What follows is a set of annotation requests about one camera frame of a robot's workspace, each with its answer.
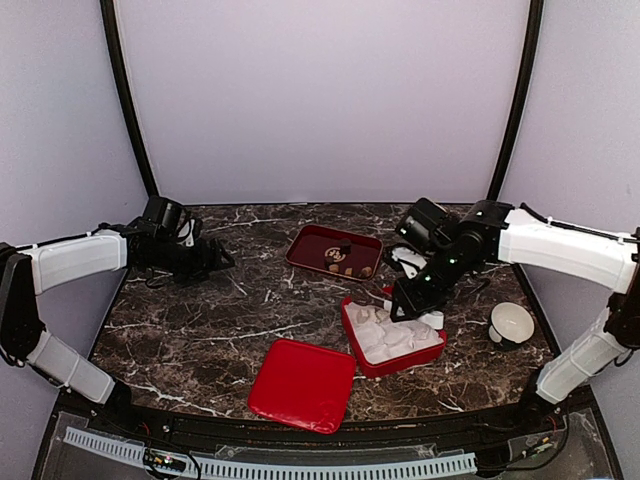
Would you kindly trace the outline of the metal tongs white handles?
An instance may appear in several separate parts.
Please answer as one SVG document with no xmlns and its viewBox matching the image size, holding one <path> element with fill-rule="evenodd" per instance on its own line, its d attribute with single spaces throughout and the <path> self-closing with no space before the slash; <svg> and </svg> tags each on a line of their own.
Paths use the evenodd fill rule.
<svg viewBox="0 0 640 480">
<path fill-rule="evenodd" d="M 356 299 L 354 303 L 363 307 L 373 306 L 383 309 L 388 313 L 391 313 L 394 309 L 393 302 L 391 300 L 383 300 L 379 298 L 367 298 L 364 300 Z M 401 307 L 397 307 L 396 319 L 399 321 L 415 320 L 430 326 L 434 330 L 443 330 L 445 316 L 443 312 L 437 310 L 432 310 L 431 312 L 423 313 L 419 316 L 411 316 L 406 314 Z"/>
</svg>

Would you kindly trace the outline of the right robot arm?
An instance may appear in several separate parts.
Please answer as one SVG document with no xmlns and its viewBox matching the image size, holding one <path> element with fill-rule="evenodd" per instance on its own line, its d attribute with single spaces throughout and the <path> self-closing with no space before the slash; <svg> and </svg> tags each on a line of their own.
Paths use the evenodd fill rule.
<svg viewBox="0 0 640 480">
<path fill-rule="evenodd" d="M 481 200 L 459 217 L 429 199 L 409 207 L 397 234 L 424 266 L 394 282 L 390 316 L 414 320 L 442 307 L 457 282 L 488 263 L 524 264 L 582 278 L 611 291 L 594 324 L 528 380 L 510 413 L 521 434 L 534 432 L 574 389 L 639 348 L 639 235 L 557 221 L 526 204 Z"/>
</svg>

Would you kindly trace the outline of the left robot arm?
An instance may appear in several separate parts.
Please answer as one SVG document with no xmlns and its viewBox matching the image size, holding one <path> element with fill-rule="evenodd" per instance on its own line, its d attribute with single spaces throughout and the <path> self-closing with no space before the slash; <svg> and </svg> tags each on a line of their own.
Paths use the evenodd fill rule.
<svg viewBox="0 0 640 480">
<path fill-rule="evenodd" d="M 216 239 L 166 234 L 125 225 L 49 243 L 1 246 L 1 357 L 12 367 L 29 366 L 64 390 L 97 407 L 120 436 L 141 427 L 130 406 L 131 389 L 57 337 L 40 314 L 41 296 L 83 280 L 126 270 L 168 274 L 180 284 L 199 283 L 234 260 Z"/>
</svg>

